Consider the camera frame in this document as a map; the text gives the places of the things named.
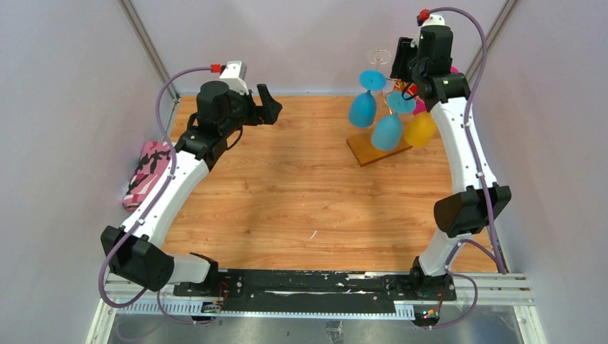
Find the magenta wine glass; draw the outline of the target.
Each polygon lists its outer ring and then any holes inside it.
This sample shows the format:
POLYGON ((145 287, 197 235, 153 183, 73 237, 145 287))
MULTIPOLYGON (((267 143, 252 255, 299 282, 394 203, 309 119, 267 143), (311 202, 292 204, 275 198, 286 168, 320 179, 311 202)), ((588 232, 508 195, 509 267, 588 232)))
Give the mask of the magenta wine glass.
MULTIPOLYGON (((451 67, 450 71, 455 72, 455 73, 459 72, 458 68, 456 68, 456 67, 451 67)), ((415 108, 412 111, 412 114, 418 115, 420 113, 425 113, 425 112, 427 112, 427 108, 426 108, 426 105, 424 104, 424 101, 421 98, 417 97, 416 102, 415 102, 415 108)))

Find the yellow wine glass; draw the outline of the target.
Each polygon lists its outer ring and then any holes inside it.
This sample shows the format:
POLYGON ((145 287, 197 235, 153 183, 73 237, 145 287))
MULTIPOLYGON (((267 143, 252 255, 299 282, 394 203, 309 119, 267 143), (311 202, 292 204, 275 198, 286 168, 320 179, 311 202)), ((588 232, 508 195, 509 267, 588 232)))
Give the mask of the yellow wine glass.
POLYGON ((437 125, 429 112, 418 113, 404 129, 404 140, 414 147, 424 147, 433 138, 437 125))

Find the red wine glass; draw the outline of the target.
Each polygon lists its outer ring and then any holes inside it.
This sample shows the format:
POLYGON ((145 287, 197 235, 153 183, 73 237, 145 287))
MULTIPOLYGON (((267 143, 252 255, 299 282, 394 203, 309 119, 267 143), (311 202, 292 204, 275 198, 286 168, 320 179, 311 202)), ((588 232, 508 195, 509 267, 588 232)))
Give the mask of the red wine glass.
POLYGON ((416 97, 417 96, 417 85, 413 82, 405 82, 402 92, 407 97, 416 97))

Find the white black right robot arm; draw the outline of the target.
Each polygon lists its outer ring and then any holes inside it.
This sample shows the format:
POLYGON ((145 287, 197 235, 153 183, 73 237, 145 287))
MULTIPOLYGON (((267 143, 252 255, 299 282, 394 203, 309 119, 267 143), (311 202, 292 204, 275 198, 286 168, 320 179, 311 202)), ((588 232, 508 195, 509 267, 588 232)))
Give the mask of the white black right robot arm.
POLYGON ((409 288, 427 299, 447 285, 449 269, 462 245, 488 230, 490 255, 505 273, 495 220, 511 200, 509 186, 501 186, 484 156, 472 115, 473 92, 462 73, 452 72, 451 28, 423 24, 415 38, 402 37, 391 77, 414 84, 442 137, 450 166, 451 196, 434 205, 435 233, 414 260, 409 288))

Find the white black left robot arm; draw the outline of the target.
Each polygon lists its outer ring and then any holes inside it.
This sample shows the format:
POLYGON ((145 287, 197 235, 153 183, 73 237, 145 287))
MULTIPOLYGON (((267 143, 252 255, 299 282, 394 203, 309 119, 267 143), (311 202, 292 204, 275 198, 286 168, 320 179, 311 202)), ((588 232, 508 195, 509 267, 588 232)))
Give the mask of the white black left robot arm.
POLYGON ((282 105, 267 85, 258 84, 260 104, 226 81, 206 82, 196 96, 196 112, 174 146, 175 156, 148 198, 119 227, 107 226, 100 237, 106 267, 151 292, 190 282, 200 295, 219 289, 217 262, 201 254, 170 255, 162 250, 169 227, 190 193, 231 146, 228 139, 243 128, 276 123, 282 105))

